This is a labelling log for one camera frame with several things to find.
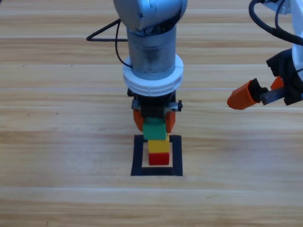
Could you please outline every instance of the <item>green lego brick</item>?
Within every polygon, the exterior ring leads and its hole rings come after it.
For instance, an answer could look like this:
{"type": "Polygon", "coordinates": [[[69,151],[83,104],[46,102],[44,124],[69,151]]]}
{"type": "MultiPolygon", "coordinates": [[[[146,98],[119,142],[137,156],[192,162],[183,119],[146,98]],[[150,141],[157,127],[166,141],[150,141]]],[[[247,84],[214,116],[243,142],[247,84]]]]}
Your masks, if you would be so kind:
{"type": "Polygon", "coordinates": [[[166,124],[165,122],[152,124],[144,122],[143,136],[146,140],[166,140],[166,124]]]}
{"type": "Polygon", "coordinates": [[[146,122],[148,124],[162,124],[162,123],[165,122],[165,120],[164,119],[160,119],[160,118],[151,118],[151,117],[148,117],[148,118],[145,119],[144,122],[146,122]]]}

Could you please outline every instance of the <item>yellow lego brick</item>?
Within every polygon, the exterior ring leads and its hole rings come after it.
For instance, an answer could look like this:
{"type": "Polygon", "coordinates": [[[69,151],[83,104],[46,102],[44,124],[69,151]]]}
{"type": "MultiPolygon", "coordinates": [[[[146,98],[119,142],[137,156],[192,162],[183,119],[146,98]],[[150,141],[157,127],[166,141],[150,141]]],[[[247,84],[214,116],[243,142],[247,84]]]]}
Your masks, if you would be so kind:
{"type": "Polygon", "coordinates": [[[166,140],[148,140],[147,143],[150,154],[169,153],[169,134],[166,140]]]}

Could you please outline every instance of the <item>red lego brick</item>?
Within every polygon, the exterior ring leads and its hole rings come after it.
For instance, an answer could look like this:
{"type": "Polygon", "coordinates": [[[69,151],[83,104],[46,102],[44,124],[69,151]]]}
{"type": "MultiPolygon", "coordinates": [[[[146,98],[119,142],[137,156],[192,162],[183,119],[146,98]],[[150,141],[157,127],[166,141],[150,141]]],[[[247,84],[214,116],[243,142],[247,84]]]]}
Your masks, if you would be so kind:
{"type": "Polygon", "coordinates": [[[168,166],[169,153],[150,153],[149,163],[150,166],[168,166]]]}

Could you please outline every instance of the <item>gray cylindrical robot joint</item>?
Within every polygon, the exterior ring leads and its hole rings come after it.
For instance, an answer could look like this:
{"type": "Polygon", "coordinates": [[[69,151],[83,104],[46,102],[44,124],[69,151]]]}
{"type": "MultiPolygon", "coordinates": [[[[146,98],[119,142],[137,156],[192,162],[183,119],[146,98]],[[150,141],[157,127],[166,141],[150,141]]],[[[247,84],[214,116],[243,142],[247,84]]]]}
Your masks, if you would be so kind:
{"type": "Polygon", "coordinates": [[[146,80],[168,77],[175,70],[176,26],[161,35],[143,37],[127,31],[134,75],[146,80]]]}

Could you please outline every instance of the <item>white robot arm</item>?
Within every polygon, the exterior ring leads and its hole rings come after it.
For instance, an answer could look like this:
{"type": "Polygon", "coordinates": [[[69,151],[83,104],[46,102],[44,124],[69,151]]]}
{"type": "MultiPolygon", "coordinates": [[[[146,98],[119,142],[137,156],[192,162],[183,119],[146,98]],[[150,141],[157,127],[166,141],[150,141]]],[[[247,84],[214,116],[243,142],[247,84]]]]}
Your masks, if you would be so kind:
{"type": "MultiPolygon", "coordinates": [[[[291,14],[296,35],[303,38],[303,0],[291,0],[291,14]]],[[[299,71],[299,77],[303,80],[303,71],[300,71],[303,69],[303,46],[293,45],[293,61],[299,71]]]]}
{"type": "Polygon", "coordinates": [[[262,102],[264,105],[284,98],[286,105],[303,100],[303,0],[252,0],[249,6],[252,20],[275,37],[293,43],[293,48],[283,51],[267,60],[276,80],[271,91],[261,87],[257,79],[233,91],[227,104],[233,109],[243,110],[262,102]],[[254,12],[254,6],[261,3],[276,12],[275,25],[265,24],[254,12]],[[278,25],[280,14],[291,14],[295,35],[278,25]]]}
{"type": "Polygon", "coordinates": [[[132,109],[143,118],[163,118],[178,112],[176,90],[183,79],[183,62],[176,55],[177,23],[187,0],[114,0],[127,29],[129,57],[123,67],[132,109]]]}

